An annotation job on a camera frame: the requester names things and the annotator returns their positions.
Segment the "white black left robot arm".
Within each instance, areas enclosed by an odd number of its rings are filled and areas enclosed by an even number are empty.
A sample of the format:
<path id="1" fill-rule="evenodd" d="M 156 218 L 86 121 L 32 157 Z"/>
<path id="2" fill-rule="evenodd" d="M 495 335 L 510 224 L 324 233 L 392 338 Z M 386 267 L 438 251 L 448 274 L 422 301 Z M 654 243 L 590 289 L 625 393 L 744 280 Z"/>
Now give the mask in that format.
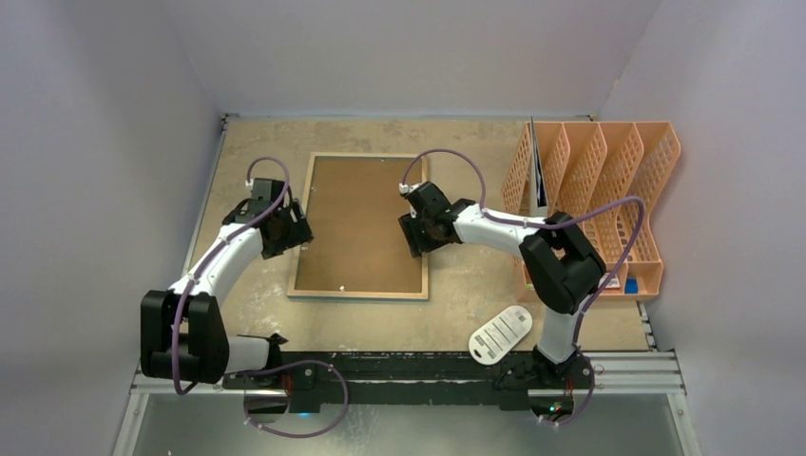
<path id="1" fill-rule="evenodd" d="M 224 218 L 218 236 L 168 289 L 145 294 L 140 307 L 143 374 L 215 384 L 246 371 L 259 388 L 282 379 L 278 337 L 228 335 L 221 304 L 257 258 L 279 257 L 314 238 L 298 199 L 283 180 L 256 179 L 251 195 Z"/>

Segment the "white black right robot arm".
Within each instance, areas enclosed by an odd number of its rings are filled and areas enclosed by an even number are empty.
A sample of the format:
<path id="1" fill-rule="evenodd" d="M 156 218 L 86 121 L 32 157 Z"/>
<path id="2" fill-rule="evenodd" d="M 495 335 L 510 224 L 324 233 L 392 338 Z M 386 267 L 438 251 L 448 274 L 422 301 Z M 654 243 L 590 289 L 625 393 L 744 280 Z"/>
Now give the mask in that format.
<path id="1" fill-rule="evenodd" d="M 520 258 L 535 293 L 546 306 L 533 372 L 543 385 L 555 387 L 571 372 L 578 356 L 577 326 L 583 307 L 605 277 L 601 256 L 570 215 L 517 220 L 489 211 L 472 199 L 449 201 L 431 181 L 399 184 L 410 212 L 398 223 L 413 257 L 449 244 L 476 244 Z"/>

